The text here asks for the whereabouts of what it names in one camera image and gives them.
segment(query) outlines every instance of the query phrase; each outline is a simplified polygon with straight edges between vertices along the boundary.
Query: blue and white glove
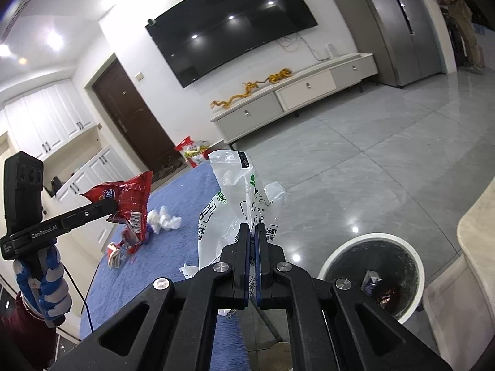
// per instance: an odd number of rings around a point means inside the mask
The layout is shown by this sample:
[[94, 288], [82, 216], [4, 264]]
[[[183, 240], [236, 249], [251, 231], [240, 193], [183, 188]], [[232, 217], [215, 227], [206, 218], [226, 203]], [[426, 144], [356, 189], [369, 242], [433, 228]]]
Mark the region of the blue and white glove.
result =
[[[41, 266], [47, 272], [40, 283], [31, 276], [29, 267], [22, 260], [15, 260], [13, 263], [15, 278], [26, 307], [40, 319], [53, 321], [69, 312], [72, 306], [69, 286], [63, 278], [64, 267], [60, 262], [60, 253], [54, 245], [46, 249], [46, 264]], [[35, 299], [31, 291], [30, 281], [34, 281], [36, 288], [41, 291], [39, 300]]]

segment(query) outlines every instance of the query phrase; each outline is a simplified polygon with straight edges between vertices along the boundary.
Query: red snack wrapper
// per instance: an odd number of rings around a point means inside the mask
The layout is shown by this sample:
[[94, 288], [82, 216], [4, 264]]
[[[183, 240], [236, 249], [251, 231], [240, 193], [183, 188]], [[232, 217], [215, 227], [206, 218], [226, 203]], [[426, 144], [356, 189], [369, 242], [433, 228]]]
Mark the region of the red snack wrapper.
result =
[[117, 213], [107, 221], [126, 224], [139, 241], [146, 236], [148, 219], [148, 198], [152, 185], [153, 172], [144, 172], [127, 181], [115, 181], [99, 184], [91, 188], [83, 196], [91, 202], [113, 198], [117, 201]]

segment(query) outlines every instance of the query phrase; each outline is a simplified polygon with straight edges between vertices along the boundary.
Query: metal screw head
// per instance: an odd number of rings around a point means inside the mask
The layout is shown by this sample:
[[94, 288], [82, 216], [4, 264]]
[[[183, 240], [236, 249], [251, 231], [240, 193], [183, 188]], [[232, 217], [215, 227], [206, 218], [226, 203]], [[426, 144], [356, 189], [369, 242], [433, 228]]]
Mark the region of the metal screw head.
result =
[[226, 262], [217, 262], [215, 265], [213, 265], [213, 270], [215, 272], [218, 272], [219, 274], [222, 274], [229, 270], [229, 264], [227, 264]]
[[288, 272], [292, 269], [292, 264], [282, 261], [277, 264], [277, 270], [280, 272]]
[[335, 286], [337, 286], [340, 290], [349, 290], [351, 288], [351, 281], [349, 279], [341, 278], [337, 279], [335, 282]]
[[153, 282], [153, 287], [157, 290], [165, 290], [168, 288], [168, 286], [170, 286], [170, 282], [164, 277], [159, 277]]

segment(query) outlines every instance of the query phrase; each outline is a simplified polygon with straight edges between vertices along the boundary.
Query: television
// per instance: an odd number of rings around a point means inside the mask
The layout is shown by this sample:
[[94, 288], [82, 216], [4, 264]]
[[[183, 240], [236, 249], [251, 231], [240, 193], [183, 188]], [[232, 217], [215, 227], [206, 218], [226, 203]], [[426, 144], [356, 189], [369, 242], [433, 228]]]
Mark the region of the television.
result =
[[146, 28], [186, 87], [247, 51], [317, 25], [304, 0], [184, 0]]

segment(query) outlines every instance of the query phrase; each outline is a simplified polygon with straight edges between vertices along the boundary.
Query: brown door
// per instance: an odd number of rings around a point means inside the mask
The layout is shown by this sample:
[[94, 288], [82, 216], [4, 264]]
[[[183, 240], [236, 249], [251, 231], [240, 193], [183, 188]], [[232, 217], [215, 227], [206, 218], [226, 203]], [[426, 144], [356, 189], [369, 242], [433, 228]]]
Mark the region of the brown door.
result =
[[154, 181], [184, 163], [118, 60], [98, 78], [93, 90], [134, 151], [153, 171]]

